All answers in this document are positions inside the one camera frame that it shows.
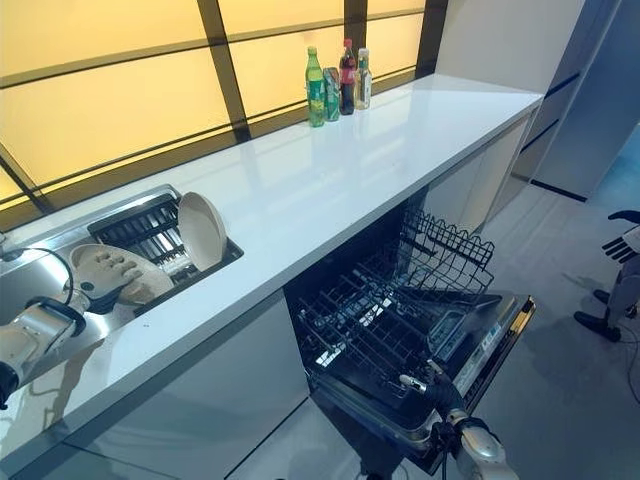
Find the wire rack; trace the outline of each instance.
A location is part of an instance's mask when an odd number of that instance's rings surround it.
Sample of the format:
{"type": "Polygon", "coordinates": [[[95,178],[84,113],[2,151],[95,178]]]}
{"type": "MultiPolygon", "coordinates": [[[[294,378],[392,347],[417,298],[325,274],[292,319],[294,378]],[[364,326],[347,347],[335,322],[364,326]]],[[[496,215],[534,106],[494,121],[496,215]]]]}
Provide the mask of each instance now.
{"type": "Polygon", "coordinates": [[[175,281],[197,274],[178,230],[178,200],[161,195],[89,226],[100,243],[129,250],[158,265],[175,281]]]}
{"type": "Polygon", "coordinates": [[[401,373],[429,382],[426,360],[450,341],[486,292],[494,246],[422,212],[405,215],[398,242],[300,299],[305,363],[347,359],[396,397],[401,373]]]}

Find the bottle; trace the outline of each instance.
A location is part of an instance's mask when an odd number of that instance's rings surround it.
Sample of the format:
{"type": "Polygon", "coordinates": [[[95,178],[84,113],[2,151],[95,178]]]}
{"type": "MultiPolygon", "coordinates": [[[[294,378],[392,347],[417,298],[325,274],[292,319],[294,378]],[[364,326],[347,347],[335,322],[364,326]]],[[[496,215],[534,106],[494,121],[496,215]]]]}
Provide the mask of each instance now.
{"type": "Polygon", "coordinates": [[[351,39],[344,39],[344,55],[340,59],[340,113],[353,113],[353,90],[355,86],[356,59],[351,51],[351,39]]]}
{"type": "Polygon", "coordinates": [[[369,108],[371,102],[371,71],[369,71],[369,49],[358,50],[358,71],[356,72],[356,108],[369,108]]]}
{"type": "Polygon", "coordinates": [[[324,75],[324,111],[329,122],[340,118],[340,75],[336,67],[322,70],[324,75]]]}
{"type": "Polygon", "coordinates": [[[305,80],[307,83],[307,103],[309,104],[309,123],[312,127],[324,125],[324,79],[322,69],[318,62],[316,47],[308,47],[307,70],[305,80]]]}

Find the beige plate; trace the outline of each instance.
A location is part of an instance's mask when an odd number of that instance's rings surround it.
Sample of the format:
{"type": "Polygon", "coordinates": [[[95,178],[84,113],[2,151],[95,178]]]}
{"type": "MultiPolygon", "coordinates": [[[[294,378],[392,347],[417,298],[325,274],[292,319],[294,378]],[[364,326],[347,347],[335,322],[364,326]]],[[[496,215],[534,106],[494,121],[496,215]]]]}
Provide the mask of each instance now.
{"type": "Polygon", "coordinates": [[[123,250],[110,245],[91,243],[80,245],[74,248],[69,255],[72,267],[75,269],[87,256],[96,256],[99,253],[109,253],[111,255],[122,255],[126,261],[136,263],[136,270],[142,272],[142,276],[122,289],[118,300],[129,305],[144,305],[154,298],[173,288],[173,282],[169,275],[164,273],[159,267],[149,260],[142,258],[128,250],[123,250]]]}
{"type": "Polygon", "coordinates": [[[184,249],[200,271],[219,263],[227,248],[222,218],[209,200],[185,193],[178,207],[178,229],[184,249]]]}

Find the dishwasher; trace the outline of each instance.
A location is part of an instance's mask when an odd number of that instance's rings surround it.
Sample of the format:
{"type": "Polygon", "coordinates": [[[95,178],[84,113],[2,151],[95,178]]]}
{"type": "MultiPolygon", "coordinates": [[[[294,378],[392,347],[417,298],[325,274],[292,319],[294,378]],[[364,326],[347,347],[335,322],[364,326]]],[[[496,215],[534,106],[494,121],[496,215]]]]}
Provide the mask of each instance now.
{"type": "Polygon", "coordinates": [[[532,317],[529,296],[489,291],[494,248],[407,201],[285,287],[311,396],[363,474],[406,457],[432,475],[439,416],[399,376],[433,384],[435,361],[472,413],[532,317]]]}

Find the kitchen counter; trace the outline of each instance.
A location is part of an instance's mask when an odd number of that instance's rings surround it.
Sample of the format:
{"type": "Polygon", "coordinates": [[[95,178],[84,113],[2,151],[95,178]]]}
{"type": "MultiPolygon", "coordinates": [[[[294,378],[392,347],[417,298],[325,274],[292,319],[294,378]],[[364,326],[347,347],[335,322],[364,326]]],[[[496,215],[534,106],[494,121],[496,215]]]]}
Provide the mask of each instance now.
{"type": "Polygon", "coordinates": [[[371,108],[301,123],[134,182],[9,234],[26,241],[155,186],[195,191],[244,256],[16,392],[0,413],[13,473],[528,115],[542,95],[431,75],[371,108]]]}

